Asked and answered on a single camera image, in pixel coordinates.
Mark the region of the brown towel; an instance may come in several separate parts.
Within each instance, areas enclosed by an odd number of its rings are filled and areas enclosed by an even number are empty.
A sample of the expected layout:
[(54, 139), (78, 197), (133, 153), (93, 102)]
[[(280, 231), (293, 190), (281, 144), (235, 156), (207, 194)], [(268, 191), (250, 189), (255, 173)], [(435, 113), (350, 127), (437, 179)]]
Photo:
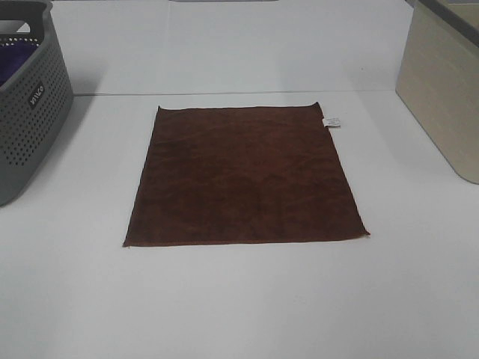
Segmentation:
[(318, 103), (158, 108), (125, 246), (366, 235)]

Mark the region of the grey perforated laundry basket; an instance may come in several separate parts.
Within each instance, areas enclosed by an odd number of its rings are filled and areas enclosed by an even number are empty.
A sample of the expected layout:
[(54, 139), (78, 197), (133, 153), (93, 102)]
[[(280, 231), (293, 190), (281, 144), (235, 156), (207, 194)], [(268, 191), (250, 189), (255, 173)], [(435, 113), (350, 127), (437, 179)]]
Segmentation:
[(1, 204), (26, 187), (55, 142), (73, 103), (73, 90), (52, 21), (51, 1), (2, 1), (1, 19), (23, 21), (27, 33), (1, 35), (1, 46), (39, 43), (27, 79), (1, 92)]

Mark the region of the beige storage bin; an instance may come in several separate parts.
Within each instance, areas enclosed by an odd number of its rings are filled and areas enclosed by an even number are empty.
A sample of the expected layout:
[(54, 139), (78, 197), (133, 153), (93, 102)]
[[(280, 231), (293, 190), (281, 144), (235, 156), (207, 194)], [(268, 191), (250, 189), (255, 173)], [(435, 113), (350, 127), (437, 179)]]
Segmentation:
[(417, 1), (397, 95), (459, 177), (478, 182), (478, 4)]

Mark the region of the purple cloth in basket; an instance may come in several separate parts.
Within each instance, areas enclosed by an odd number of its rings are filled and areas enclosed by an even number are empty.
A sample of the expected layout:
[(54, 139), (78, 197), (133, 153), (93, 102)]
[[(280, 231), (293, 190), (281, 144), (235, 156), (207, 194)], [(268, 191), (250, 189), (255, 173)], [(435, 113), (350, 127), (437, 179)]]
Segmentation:
[(1, 92), (11, 92), (27, 79), (31, 68), (30, 58), (40, 47), (39, 43), (17, 41), (1, 46)]

